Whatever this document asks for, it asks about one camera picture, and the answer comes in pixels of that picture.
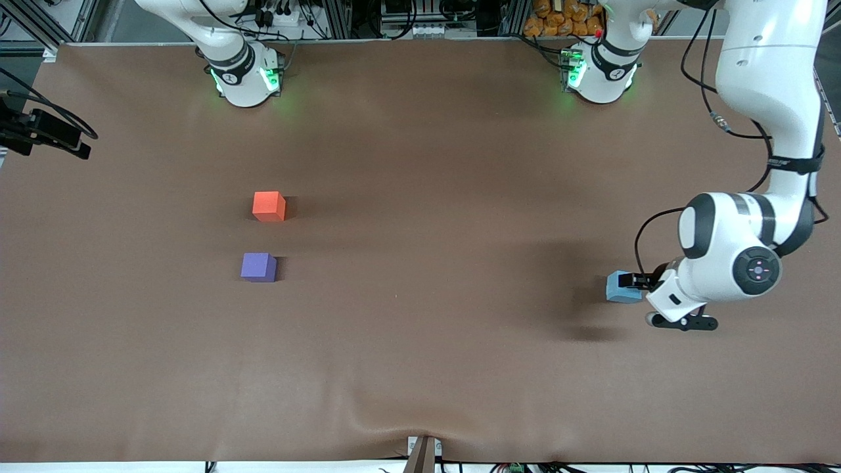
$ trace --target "orange cube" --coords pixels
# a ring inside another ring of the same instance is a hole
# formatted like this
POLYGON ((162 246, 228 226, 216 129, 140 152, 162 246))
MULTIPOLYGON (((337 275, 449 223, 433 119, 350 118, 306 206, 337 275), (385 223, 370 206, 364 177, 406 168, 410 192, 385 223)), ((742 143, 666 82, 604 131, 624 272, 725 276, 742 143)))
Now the orange cube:
POLYGON ((255 192, 251 213, 259 221, 283 221, 286 219, 286 199, 277 190, 255 192))

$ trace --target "green terminal block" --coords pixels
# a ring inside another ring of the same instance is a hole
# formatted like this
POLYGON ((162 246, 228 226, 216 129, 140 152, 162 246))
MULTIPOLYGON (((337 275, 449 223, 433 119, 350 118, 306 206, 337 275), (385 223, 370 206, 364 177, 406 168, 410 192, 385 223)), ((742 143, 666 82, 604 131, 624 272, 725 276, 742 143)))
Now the green terminal block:
POLYGON ((558 54, 561 64, 561 83, 564 92, 572 92, 581 84, 581 78, 587 72, 587 61, 582 50, 563 49, 558 54))

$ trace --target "purple cube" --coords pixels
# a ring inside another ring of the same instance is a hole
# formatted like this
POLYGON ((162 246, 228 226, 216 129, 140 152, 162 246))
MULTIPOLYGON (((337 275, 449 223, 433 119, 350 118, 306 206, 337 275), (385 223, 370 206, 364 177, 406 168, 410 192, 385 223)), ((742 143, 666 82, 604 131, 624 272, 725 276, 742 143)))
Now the purple cube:
POLYGON ((273 283, 278 261, 268 253, 246 253, 240 277, 252 283, 273 283))

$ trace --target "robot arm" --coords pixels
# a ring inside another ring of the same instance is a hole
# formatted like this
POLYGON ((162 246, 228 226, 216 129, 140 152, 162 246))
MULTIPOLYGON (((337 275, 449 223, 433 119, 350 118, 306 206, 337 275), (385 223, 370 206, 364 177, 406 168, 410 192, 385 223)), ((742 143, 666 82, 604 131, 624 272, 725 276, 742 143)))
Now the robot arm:
POLYGON ((144 10, 175 25, 210 64, 216 88, 237 107, 253 107, 280 90, 280 56, 217 21, 245 9, 247 0, 136 0, 144 10))
POLYGON ((680 216, 684 257, 648 301, 670 322, 707 302, 745 300, 780 280, 783 257, 812 234, 810 198, 822 159, 822 109, 812 67, 826 0, 727 0, 730 26, 716 85, 733 110, 774 137, 765 194, 705 193, 680 216))
POLYGON ((631 87, 637 59, 651 38, 653 24, 645 13, 649 9, 687 8, 677 0, 600 0, 607 23, 596 44, 579 42, 573 49, 582 51, 586 68, 568 83, 582 98, 595 104, 608 104, 631 87))

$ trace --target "black band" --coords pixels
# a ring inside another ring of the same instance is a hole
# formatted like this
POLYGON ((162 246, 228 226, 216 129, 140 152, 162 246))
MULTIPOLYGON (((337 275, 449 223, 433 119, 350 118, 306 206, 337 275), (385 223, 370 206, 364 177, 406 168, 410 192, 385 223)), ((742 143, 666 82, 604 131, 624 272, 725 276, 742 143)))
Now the black band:
POLYGON ((614 46, 614 45, 608 43, 607 39, 599 41, 598 45, 604 46, 606 50, 612 52, 613 54, 615 54, 617 56, 625 56, 625 57, 636 56, 639 53, 643 52, 643 50, 645 49, 645 46, 643 46, 643 47, 637 48, 635 50, 623 50, 622 48, 620 48, 618 46, 614 46))
POLYGON ((213 72, 216 74, 216 77, 228 85, 240 85, 242 78, 254 67, 254 48, 248 43, 246 43, 246 54, 246 59, 233 69, 225 70, 214 67, 213 72))
POLYGON ((777 215, 774 206, 762 194, 749 194, 759 204, 759 211, 762 212, 762 230, 759 231, 759 240, 766 247, 774 244, 774 232, 777 228, 777 215))
POLYGON ((225 69, 226 67, 231 67, 231 66, 235 65, 236 63, 245 59, 245 57, 248 54, 248 51, 250 49, 251 49, 251 47, 248 45, 248 43, 243 42, 242 43, 242 49, 240 49, 240 52, 236 53, 234 55, 234 57, 231 57, 230 59, 225 59, 223 61, 214 61, 214 60, 209 59, 207 57, 205 57, 204 59, 207 59, 208 62, 210 63, 210 65, 213 66, 213 67, 218 67, 219 69, 225 69))
POLYGON ((632 61, 625 66, 620 66, 605 59, 605 57, 599 52, 599 48, 593 47, 591 50, 593 51, 591 54, 593 57, 593 64, 598 67, 600 71, 605 73, 605 79, 612 82, 621 81, 634 68, 634 66, 637 65, 635 61, 632 61))
POLYGON ((768 167, 771 169, 780 169, 781 171, 792 171, 800 175, 816 173, 821 170, 823 164, 823 153, 826 147, 821 145, 820 151, 815 157, 809 159, 792 159, 790 157, 772 156, 768 160, 768 167))

